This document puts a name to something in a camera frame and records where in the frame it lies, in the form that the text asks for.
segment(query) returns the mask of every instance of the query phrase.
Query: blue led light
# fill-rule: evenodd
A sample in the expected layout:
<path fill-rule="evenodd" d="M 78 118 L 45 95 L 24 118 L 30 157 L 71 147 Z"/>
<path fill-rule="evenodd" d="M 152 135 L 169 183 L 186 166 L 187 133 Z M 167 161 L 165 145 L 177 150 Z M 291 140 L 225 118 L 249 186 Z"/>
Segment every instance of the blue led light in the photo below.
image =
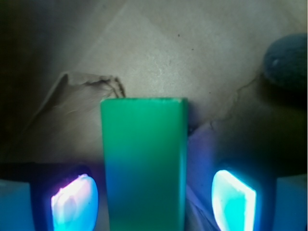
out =
<path fill-rule="evenodd" d="M 256 191 L 226 170 L 218 171 L 212 184 L 212 206 L 223 231 L 252 231 Z"/>
<path fill-rule="evenodd" d="M 87 174 L 61 188 L 51 198 L 54 231 L 91 231 L 98 213 L 98 190 Z"/>

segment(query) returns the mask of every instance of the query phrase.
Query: crack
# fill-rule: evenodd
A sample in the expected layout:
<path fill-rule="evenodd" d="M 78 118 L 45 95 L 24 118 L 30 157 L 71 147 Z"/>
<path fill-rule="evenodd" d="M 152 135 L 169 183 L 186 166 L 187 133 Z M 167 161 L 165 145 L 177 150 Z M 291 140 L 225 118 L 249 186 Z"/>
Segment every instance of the crack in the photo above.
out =
<path fill-rule="evenodd" d="M 217 123 L 217 122 L 226 122 L 230 119 L 233 118 L 233 111 L 238 103 L 238 101 L 240 100 L 241 98 L 241 94 L 243 92 L 243 90 L 245 90 L 246 88 L 249 88 L 250 86 L 252 86 L 257 80 L 259 79 L 259 75 L 257 75 L 256 77 L 254 77 L 250 82 L 248 82 L 247 84 L 241 86 L 240 88 L 238 88 L 236 91 L 235 91 L 235 94 L 236 96 L 234 97 L 234 100 L 232 102 L 232 105 L 230 106 L 230 108 L 228 109 L 226 115 L 223 117 L 223 118 L 217 118 L 217 119 L 212 119 L 209 121 L 209 125 L 210 125 L 210 129 L 212 131 L 215 131 L 215 127 L 214 127 L 214 123 Z"/>

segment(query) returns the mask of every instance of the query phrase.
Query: glowing blue light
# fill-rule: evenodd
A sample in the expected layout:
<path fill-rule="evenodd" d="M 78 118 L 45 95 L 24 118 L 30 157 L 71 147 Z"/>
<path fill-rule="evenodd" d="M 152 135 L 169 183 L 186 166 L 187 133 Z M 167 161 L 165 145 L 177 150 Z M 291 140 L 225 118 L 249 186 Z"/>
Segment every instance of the glowing blue light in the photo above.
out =
<path fill-rule="evenodd" d="M 91 231 L 98 213 L 98 190 L 87 174 L 61 188 L 51 198 L 54 231 Z"/>
<path fill-rule="evenodd" d="M 223 231 L 252 231 L 256 191 L 226 170 L 218 171 L 212 184 L 212 206 Z"/>

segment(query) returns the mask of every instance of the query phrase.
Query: green block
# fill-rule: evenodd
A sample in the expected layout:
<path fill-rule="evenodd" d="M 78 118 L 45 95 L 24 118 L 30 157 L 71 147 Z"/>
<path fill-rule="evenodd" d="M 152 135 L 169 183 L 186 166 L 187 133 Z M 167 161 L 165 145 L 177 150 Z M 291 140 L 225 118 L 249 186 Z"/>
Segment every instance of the green block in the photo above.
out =
<path fill-rule="evenodd" d="M 111 231 L 184 230 L 187 100 L 101 102 Z"/>

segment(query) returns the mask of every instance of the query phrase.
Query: gray foam ball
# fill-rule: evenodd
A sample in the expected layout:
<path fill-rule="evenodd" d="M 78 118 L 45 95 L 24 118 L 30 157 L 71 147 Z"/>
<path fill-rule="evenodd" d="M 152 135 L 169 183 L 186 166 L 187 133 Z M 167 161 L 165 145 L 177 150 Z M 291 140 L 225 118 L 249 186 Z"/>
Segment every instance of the gray foam ball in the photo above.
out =
<path fill-rule="evenodd" d="M 286 90 L 307 91 L 307 34 L 283 37 L 268 48 L 264 56 L 264 76 Z"/>

